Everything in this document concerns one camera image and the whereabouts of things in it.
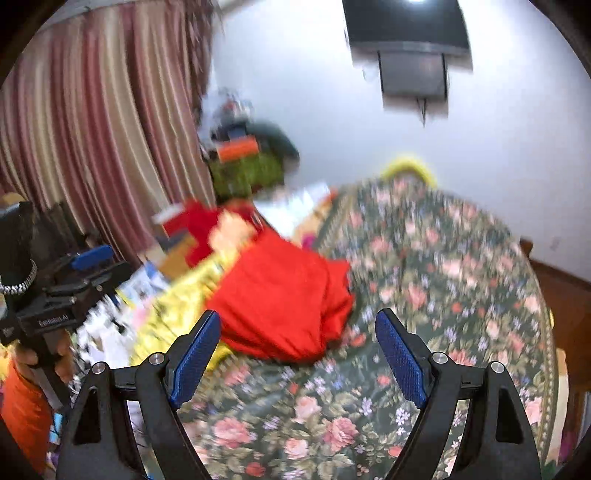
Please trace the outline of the person left hand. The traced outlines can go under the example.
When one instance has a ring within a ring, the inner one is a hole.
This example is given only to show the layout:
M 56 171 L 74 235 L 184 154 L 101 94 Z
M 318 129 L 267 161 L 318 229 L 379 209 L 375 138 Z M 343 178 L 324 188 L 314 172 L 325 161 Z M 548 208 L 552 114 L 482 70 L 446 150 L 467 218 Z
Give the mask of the person left hand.
M 55 341 L 55 352 L 42 360 L 33 349 L 22 343 L 16 343 L 12 351 L 12 362 L 18 374 L 36 386 L 39 385 L 34 374 L 36 367 L 48 366 L 50 360 L 54 361 L 54 371 L 64 384 L 73 379 L 74 361 L 69 332 L 57 330 L 51 333 L 51 337 Z

